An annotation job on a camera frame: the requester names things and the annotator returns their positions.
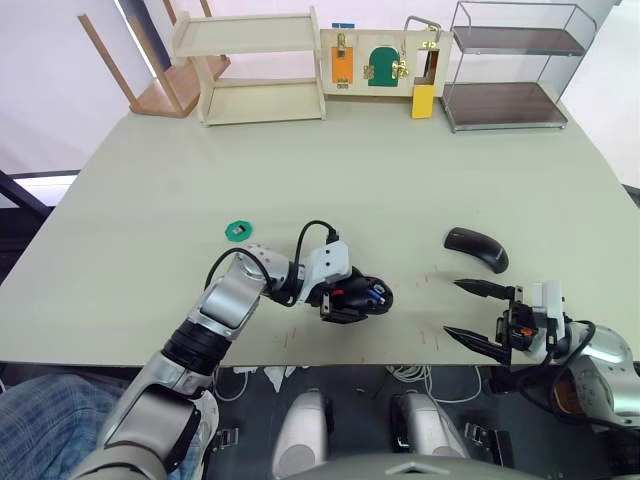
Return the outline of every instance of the computer mouse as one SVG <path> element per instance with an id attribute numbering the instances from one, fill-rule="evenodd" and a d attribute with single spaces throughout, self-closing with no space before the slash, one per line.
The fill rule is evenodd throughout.
<path id="1" fill-rule="evenodd" d="M 444 241 L 444 248 L 473 255 L 494 273 L 502 273 L 509 266 L 509 257 L 502 245 L 487 235 L 466 228 L 452 229 Z"/>

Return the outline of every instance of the small door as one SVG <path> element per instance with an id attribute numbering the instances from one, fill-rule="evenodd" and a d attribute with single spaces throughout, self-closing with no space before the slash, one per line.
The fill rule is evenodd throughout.
<path id="1" fill-rule="evenodd" d="M 393 62 L 399 62 L 400 56 L 395 48 L 378 47 L 369 56 L 369 69 L 372 76 L 369 78 L 370 87 L 397 87 L 398 78 L 392 77 Z"/>
<path id="2" fill-rule="evenodd" d="M 353 47 L 345 47 L 342 56 L 338 47 L 331 47 L 331 81 L 353 83 Z"/>

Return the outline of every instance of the beige tabletop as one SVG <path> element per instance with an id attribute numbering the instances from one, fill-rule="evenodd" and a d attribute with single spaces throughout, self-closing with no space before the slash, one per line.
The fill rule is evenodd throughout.
<path id="1" fill-rule="evenodd" d="M 305 222 L 330 222 L 395 303 L 342 326 L 263 298 L 226 364 L 492 363 L 442 326 L 492 336 L 506 302 L 458 278 L 518 283 L 525 300 L 533 282 L 560 280 L 570 316 L 615 329 L 640 358 L 640 217 L 580 127 L 452 134 L 439 105 L 430 120 L 409 112 L 331 100 L 326 121 L 123 118 L 0 287 L 0 361 L 145 363 L 237 219 L 291 257 Z M 500 241 L 509 269 L 445 250 L 455 226 Z M 311 231 L 304 251 L 323 238 Z"/>

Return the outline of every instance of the green washer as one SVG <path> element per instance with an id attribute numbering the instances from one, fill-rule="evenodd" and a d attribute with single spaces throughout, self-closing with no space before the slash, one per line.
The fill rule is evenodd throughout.
<path id="1" fill-rule="evenodd" d="M 232 242 L 244 242 L 251 236 L 253 227 L 246 220 L 236 220 L 227 226 L 224 234 Z"/>

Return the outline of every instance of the jeans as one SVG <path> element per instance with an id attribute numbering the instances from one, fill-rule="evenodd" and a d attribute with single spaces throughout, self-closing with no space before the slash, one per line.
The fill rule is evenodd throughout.
<path id="1" fill-rule="evenodd" d="M 119 387 L 77 375 L 46 375 L 0 394 L 0 480 L 64 480 L 96 446 L 122 395 Z M 194 438 L 169 477 L 190 480 L 199 459 Z"/>

